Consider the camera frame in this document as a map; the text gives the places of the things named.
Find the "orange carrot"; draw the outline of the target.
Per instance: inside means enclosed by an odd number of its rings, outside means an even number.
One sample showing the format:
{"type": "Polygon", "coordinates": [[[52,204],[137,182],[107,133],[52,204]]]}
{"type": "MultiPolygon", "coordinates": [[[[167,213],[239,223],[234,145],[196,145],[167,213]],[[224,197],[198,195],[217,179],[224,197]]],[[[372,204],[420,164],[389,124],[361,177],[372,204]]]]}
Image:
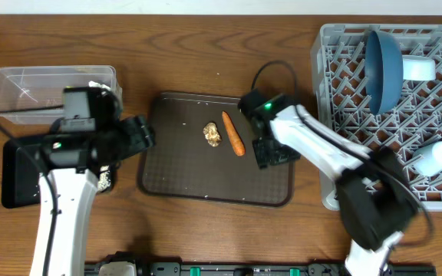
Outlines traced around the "orange carrot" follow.
{"type": "Polygon", "coordinates": [[[229,141],[232,145],[233,151],[237,156],[243,156],[246,153],[245,146],[231,121],[229,114],[226,111],[222,112],[222,119],[229,141]]]}

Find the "brown food scrap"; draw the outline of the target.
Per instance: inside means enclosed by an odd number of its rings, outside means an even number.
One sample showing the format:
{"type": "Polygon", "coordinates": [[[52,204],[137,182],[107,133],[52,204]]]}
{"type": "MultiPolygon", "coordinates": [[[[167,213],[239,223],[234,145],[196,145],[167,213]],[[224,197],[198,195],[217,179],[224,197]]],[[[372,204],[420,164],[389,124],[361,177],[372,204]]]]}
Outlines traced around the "brown food scrap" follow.
{"type": "Polygon", "coordinates": [[[219,134],[216,124],[213,122],[209,122],[205,125],[203,134],[208,144],[212,147],[217,147],[222,142],[222,137],[219,134]]]}

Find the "white tissue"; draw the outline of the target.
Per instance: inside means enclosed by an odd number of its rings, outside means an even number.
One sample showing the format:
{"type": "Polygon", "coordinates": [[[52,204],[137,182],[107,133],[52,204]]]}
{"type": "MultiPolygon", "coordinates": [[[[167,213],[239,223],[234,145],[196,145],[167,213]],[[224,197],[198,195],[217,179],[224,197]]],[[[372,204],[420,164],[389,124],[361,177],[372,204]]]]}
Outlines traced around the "white tissue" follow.
{"type": "Polygon", "coordinates": [[[111,90],[111,88],[105,84],[100,84],[98,82],[94,82],[94,81],[89,81],[88,82],[88,86],[89,87],[96,87],[96,88],[100,88],[100,89],[105,89],[105,90],[111,90]]]}

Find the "dark brown serving tray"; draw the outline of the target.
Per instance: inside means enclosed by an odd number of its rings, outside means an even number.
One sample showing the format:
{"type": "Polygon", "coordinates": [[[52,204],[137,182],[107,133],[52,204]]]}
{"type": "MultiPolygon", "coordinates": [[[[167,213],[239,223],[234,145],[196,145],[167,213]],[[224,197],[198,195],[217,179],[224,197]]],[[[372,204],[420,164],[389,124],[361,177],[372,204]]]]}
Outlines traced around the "dark brown serving tray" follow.
{"type": "Polygon", "coordinates": [[[137,184],[147,194],[266,207],[288,203],[294,189],[294,166],[260,169],[252,141],[256,138],[239,112],[239,98],[163,92],[150,108],[148,121],[155,146],[142,155],[137,184]],[[222,112],[229,114],[246,153],[237,156],[222,112]],[[203,128],[216,124],[222,142],[208,144],[203,128]]]}

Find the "dark blue plate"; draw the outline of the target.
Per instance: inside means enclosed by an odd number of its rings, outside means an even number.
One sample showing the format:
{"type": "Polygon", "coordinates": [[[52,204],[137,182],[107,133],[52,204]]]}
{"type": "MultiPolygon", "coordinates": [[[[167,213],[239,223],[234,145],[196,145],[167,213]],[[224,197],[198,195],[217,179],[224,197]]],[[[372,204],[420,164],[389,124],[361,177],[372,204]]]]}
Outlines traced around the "dark blue plate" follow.
{"type": "Polygon", "coordinates": [[[364,74],[369,108],[379,115],[392,110],[401,98],[403,58],[398,42],[391,34],[371,31],[366,41],[364,74]]]}

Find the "small light blue cup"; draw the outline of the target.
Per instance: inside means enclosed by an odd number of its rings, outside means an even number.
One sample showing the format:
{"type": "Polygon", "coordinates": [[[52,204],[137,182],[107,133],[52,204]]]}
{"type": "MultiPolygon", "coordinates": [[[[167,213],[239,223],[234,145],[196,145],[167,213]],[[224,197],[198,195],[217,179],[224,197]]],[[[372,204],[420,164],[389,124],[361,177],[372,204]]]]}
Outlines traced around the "small light blue cup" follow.
{"type": "Polygon", "coordinates": [[[442,141],[432,143],[417,149],[413,157],[420,159],[414,164],[414,169],[424,176],[434,176],[442,172],[442,141]]]}

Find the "light blue bowl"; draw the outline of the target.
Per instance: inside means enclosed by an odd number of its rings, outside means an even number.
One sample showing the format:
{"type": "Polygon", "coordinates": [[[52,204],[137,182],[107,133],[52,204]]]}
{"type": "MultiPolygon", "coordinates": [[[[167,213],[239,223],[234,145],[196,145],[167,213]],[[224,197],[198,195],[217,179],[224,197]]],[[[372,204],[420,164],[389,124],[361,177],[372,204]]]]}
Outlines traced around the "light blue bowl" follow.
{"type": "Polygon", "coordinates": [[[435,61],[428,57],[403,55],[403,78],[408,81],[433,81],[435,61]]]}

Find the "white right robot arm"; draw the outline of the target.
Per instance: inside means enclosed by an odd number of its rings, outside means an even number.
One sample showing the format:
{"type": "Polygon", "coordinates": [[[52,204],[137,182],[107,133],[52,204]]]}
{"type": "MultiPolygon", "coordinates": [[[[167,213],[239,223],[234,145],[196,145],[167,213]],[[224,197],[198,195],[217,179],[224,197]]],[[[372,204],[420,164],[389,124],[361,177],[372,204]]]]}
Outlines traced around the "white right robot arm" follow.
{"type": "Polygon", "coordinates": [[[264,144],[260,163],[274,165],[281,153],[298,153],[334,183],[341,220],[351,236],[347,272],[383,274],[391,250],[421,207],[394,152],[371,150],[339,136],[286,95],[256,97],[239,109],[264,144]]]}

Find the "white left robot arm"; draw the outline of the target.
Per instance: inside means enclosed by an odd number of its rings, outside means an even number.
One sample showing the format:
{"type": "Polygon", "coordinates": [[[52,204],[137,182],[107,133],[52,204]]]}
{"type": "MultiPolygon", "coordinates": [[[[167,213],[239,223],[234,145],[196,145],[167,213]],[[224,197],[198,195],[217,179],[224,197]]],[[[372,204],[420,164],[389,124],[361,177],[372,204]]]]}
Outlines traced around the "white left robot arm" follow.
{"type": "Polygon", "coordinates": [[[96,131],[44,137],[38,154],[40,218],[31,274],[83,275],[87,229],[100,170],[154,146],[142,116],[116,120],[96,131]]]}

